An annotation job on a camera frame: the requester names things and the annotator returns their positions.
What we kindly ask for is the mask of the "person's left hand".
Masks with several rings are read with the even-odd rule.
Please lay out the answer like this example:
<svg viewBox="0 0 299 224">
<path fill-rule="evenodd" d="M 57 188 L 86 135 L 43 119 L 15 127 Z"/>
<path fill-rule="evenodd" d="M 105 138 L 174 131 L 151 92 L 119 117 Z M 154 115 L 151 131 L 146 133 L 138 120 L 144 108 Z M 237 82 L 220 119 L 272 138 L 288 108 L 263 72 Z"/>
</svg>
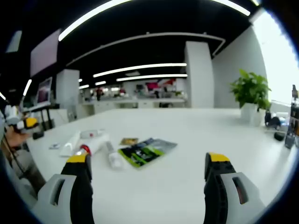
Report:
<svg viewBox="0 0 299 224">
<path fill-rule="evenodd" d="M 28 133 L 17 133 L 14 128 L 10 126 L 5 134 L 7 143 L 11 148 L 18 147 L 23 144 L 29 137 Z"/>
</svg>

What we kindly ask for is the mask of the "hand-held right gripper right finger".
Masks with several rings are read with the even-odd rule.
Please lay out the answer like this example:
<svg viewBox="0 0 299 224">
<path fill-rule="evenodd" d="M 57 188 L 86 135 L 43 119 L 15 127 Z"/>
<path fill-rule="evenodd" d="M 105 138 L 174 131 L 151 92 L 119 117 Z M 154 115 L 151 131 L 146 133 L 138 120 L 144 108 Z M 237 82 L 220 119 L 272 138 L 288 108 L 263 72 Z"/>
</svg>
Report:
<svg viewBox="0 0 299 224">
<path fill-rule="evenodd" d="M 225 155 L 206 153 L 204 178 L 205 224 L 254 224 L 262 216 L 258 187 Z"/>
</svg>

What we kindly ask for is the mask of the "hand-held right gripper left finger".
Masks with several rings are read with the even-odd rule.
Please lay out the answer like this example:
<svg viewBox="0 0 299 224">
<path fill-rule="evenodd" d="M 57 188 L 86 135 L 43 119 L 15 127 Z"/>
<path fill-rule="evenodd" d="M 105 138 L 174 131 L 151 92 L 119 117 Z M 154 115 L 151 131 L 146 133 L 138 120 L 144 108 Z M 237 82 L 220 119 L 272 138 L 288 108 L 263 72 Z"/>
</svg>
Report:
<svg viewBox="0 0 299 224">
<path fill-rule="evenodd" d="M 32 213 L 43 224 L 93 224 L 89 153 L 71 156 L 38 192 Z"/>
</svg>

